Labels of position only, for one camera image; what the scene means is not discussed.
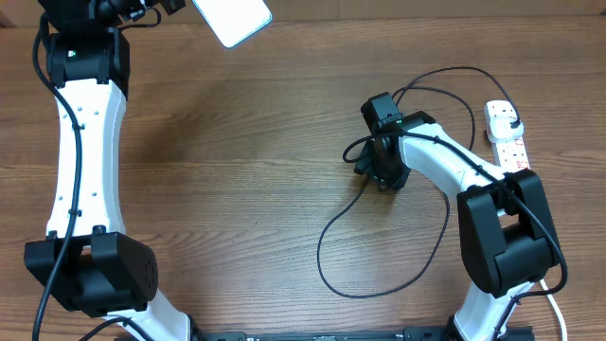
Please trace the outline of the blue smartphone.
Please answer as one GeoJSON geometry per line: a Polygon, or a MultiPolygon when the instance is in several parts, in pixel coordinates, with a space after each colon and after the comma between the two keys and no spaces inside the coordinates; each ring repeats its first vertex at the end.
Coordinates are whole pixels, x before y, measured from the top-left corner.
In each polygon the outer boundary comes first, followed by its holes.
{"type": "Polygon", "coordinates": [[[224,47],[231,48],[272,22],[263,0],[193,0],[224,47]]]}

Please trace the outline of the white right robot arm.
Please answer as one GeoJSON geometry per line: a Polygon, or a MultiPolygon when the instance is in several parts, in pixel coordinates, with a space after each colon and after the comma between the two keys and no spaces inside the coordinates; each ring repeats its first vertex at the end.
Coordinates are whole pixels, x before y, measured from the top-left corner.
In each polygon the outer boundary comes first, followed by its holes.
{"type": "Polygon", "coordinates": [[[410,171],[455,200],[461,257],[472,281],[444,327],[410,327],[408,340],[532,340],[531,328],[508,328],[513,310],[548,270],[566,265],[539,176],[508,171],[453,141],[424,112],[404,115],[383,93],[361,107],[369,136],[355,170],[379,185],[402,188],[410,171]]]}

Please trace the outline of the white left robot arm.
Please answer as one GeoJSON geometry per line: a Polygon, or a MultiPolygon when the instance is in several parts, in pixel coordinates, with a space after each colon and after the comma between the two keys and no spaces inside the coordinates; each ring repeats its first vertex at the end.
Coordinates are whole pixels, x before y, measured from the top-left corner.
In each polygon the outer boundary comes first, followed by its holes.
{"type": "Polygon", "coordinates": [[[54,204],[45,237],[25,246],[29,273],[43,285],[32,334],[47,303],[118,324],[134,340],[200,340],[194,319],[159,288],[150,247],[127,235],[118,194],[119,138],[129,98],[129,28],[180,0],[47,0],[32,64],[53,94],[60,123],[54,204]]]}

